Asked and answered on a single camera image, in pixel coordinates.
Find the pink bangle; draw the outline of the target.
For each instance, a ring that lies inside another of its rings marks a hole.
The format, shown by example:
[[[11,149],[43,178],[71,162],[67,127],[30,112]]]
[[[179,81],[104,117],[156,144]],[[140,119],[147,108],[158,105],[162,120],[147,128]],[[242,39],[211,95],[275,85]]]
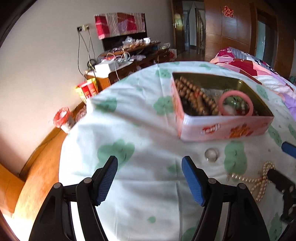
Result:
[[[230,115],[224,108],[223,106],[223,102],[227,97],[230,96],[239,96],[241,97],[244,101],[247,102],[248,106],[249,106],[249,111],[248,113],[246,113],[245,116],[252,116],[253,115],[253,110],[254,110],[254,105],[253,102],[251,101],[251,99],[249,98],[249,96],[247,96],[245,93],[239,91],[239,90],[229,90],[227,92],[224,92],[218,102],[218,108],[219,111],[221,112],[222,115]]]

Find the brown wooden bead mala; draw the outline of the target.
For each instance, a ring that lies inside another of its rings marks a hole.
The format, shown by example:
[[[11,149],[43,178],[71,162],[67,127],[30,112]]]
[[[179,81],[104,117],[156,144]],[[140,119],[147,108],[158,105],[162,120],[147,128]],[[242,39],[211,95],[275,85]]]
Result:
[[[219,108],[213,98],[184,76],[174,80],[185,112],[193,116],[216,116]]]

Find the green jade bangle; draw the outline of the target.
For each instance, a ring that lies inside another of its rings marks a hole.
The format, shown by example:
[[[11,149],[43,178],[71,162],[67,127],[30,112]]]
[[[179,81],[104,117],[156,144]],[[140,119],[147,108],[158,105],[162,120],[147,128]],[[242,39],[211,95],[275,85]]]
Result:
[[[249,111],[247,102],[237,95],[226,97],[223,101],[223,107],[227,115],[246,115]]]

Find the pink patchwork quilt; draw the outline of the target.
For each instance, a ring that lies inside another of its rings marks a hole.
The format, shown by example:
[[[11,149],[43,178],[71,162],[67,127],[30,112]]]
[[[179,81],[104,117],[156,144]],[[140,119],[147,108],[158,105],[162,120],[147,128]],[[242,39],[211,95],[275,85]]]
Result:
[[[279,95],[295,117],[295,86],[266,62],[233,47],[220,50],[210,63],[241,73]]]

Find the pink cookie tin box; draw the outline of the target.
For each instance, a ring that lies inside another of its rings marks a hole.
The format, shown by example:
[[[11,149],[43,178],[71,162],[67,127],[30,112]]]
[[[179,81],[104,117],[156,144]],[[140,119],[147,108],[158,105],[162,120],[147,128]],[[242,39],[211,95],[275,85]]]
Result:
[[[174,72],[171,90],[177,133],[183,141],[262,135],[274,119],[261,97],[237,78]]]

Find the white green cloud cloth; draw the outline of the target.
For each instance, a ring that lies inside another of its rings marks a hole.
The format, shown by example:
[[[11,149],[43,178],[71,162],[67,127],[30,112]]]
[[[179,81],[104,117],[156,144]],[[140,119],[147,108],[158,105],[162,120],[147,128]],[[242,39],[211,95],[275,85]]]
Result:
[[[274,119],[261,136],[189,143],[177,136],[171,99],[174,72],[233,77],[245,81],[267,104]],[[109,240],[189,240],[202,214],[181,169],[189,155],[196,166],[221,183],[228,173],[259,176],[267,161],[295,180],[295,159],[281,149],[295,143],[295,119],[282,99],[248,77],[209,62],[171,62],[140,70],[91,98],[87,113],[62,144],[59,180],[77,184],[107,159],[118,171],[107,198],[97,208]],[[218,151],[216,162],[204,152]]]

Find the red lined waste basket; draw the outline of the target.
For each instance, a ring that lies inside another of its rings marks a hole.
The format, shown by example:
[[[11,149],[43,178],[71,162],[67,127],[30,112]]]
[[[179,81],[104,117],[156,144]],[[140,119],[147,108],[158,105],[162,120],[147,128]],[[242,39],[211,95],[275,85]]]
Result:
[[[65,133],[69,133],[75,125],[75,121],[71,116],[69,108],[61,108],[57,111],[53,118],[53,125],[60,128]]]

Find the wooden wardrobe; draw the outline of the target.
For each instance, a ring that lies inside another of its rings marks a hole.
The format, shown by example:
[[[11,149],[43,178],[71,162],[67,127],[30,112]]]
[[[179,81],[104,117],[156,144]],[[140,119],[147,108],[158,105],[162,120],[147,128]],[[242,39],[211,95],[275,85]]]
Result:
[[[181,61],[210,61],[225,47],[255,55],[281,76],[295,76],[293,1],[182,1],[185,52]],[[222,14],[224,6],[234,18]]]

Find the red double happiness sticker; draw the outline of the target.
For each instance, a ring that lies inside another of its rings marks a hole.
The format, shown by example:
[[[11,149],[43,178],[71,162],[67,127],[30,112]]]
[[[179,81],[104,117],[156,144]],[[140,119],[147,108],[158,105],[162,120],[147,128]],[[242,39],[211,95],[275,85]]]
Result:
[[[222,9],[222,14],[225,17],[234,18],[234,10],[229,8],[228,6],[224,6]]]

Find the red paper bag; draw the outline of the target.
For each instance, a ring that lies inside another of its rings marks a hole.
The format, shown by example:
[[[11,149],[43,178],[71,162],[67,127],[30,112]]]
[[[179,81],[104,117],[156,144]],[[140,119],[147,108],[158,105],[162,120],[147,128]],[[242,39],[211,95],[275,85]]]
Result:
[[[175,61],[177,59],[177,50],[169,49],[169,59],[170,61]]]

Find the white box appliance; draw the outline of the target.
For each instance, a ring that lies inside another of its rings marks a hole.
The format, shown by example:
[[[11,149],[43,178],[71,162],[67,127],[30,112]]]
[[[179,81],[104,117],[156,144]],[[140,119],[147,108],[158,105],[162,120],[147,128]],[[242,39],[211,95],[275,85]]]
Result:
[[[95,65],[95,71],[97,73],[103,74],[103,75],[107,75],[113,71],[115,71],[115,69],[118,68],[118,63],[114,60],[112,61],[104,61],[101,62],[97,65]]]

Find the wooden door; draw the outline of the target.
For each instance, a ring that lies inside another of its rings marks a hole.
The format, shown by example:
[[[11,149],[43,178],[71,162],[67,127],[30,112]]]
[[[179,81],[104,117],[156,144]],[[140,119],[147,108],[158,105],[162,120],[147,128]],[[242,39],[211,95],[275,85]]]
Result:
[[[182,1],[171,1],[171,12],[173,18],[173,30],[174,30],[174,45],[177,50],[177,54],[185,52],[185,35],[184,35],[184,14]]]

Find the wooden tv cabinet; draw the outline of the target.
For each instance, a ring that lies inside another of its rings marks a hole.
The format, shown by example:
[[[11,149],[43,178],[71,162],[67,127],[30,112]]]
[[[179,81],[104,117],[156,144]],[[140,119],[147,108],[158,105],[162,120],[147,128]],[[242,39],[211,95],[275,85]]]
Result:
[[[169,47],[165,45],[159,47],[157,42],[136,47],[129,53],[132,54],[130,60],[119,64],[111,72],[103,74],[101,70],[99,72],[90,71],[86,74],[86,79],[96,78],[100,88],[104,90],[140,69],[170,61]]]

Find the television with patchwork cover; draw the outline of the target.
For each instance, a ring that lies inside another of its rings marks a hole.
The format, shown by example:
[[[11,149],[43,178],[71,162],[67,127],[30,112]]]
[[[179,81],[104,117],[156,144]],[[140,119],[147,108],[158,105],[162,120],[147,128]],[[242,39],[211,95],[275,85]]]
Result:
[[[94,18],[97,35],[104,50],[120,47],[127,37],[147,37],[144,13],[106,13],[95,15]]]

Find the wall power socket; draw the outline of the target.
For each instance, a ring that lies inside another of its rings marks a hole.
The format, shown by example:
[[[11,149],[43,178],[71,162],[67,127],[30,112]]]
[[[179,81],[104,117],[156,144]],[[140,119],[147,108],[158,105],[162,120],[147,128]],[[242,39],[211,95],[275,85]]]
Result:
[[[89,25],[85,24],[77,27],[77,32],[88,31],[89,29],[90,29]]]

